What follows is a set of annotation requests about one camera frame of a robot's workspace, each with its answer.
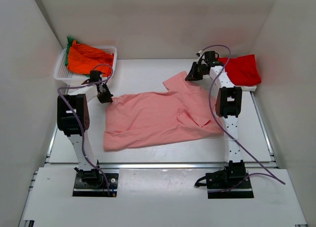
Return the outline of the pink t-shirt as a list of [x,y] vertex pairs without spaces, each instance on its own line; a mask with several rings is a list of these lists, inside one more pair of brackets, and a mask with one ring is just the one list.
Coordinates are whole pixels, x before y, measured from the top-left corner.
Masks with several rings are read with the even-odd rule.
[[221,135],[208,92],[180,72],[163,82],[167,91],[114,97],[106,108],[105,151],[142,148]]

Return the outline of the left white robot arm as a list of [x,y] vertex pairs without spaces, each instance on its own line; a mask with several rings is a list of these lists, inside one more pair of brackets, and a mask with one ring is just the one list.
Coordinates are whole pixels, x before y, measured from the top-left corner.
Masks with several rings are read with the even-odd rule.
[[96,69],[90,71],[89,79],[80,86],[74,86],[72,94],[63,94],[66,87],[57,89],[57,127],[70,140],[77,156],[79,167],[76,172],[81,180],[93,188],[110,184],[106,174],[101,170],[98,160],[95,158],[88,138],[90,118],[88,101],[94,97],[101,103],[112,102],[107,82],[111,75],[103,79],[103,73]]

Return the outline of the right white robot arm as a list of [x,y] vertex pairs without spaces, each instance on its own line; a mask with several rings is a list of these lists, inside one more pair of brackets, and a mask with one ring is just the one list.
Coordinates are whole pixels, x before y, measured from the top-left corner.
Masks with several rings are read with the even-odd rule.
[[229,189],[241,182],[246,176],[241,148],[238,145],[238,117],[241,112],[242,89],[235,86],[219,61],[219,54],[215,51],[197,53],[198,60],[193,62],[186,81],[202,80],[204,75],[213,79],[212,86],[218,88],[215,108],[215,118],[221,120],[224,129],[225,158],[224,168],[220,171],[205,175],[206,186],[210,190]]

